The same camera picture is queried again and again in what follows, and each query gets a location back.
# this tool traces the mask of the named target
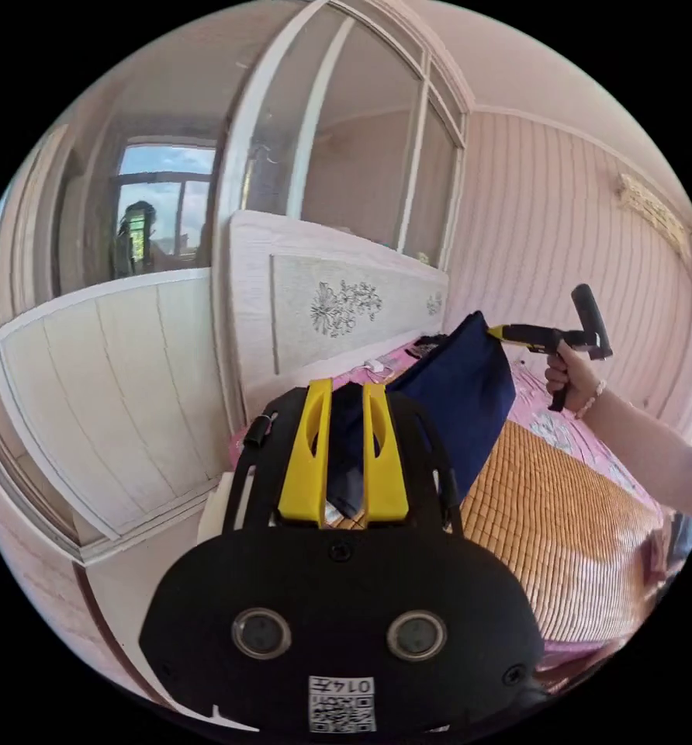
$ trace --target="handheld tool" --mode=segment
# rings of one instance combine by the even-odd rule
[[[506,565],[464,539],[436,427],[382,384],[362,405],[365,530],[324,518],[330,380],[251,425],[219,534],[164,575],[141,629],[178,703],[265,741],[362,745],[487,726],[529,700],[535,616]]]
[[[607,337],[600,309],[594,299],[591,287],[577,285],[571,292],[571,300],[579,314],[582,330],[561,331],[547,326],[528,324],[509,324],[489,328],[491,336],[500,339],[504,344],[518,344],[527,347],[530,352],[543,355],[557,355],[561,340],[577,352],[588,352],[589,359],[606,359],[612,356],[612,347]],[[563,411],[569,385],[553,394],[550,411]]]

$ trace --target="qr code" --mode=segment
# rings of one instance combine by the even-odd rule
[[[373,677],[310,676],[310,732],[375,732]]]

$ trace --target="fisheye lens view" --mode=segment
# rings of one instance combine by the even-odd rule
[[[596,674],[691,551],[692,202],[532,37],[243,2],[12,175],[0,553],[175,721],[469,741]]]

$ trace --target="bed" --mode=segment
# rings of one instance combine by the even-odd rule
[[[416,362],[407,350],[417,337],[442,331],[448,277],[415,259],[276,215],[238,213],[230,235],[249,421],[312,379],[387,383]],[[382,371],[365,366],[369,359]],[[666,516],[585,425],[548,411],[544,384],[522,362],[512,375],[516,400],[465,497],[463,527],[523,584],[550,667],[638,628],[649,609],[649,542]],[[233,464],[243,434],[230,443]],[[333,527],[360,527],[333,509],[327,517]]]

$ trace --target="headboard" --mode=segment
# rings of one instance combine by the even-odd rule
[[[290,217],[230,221],[232,325],[248,420],[272,398],[441,330],[448,276]]]

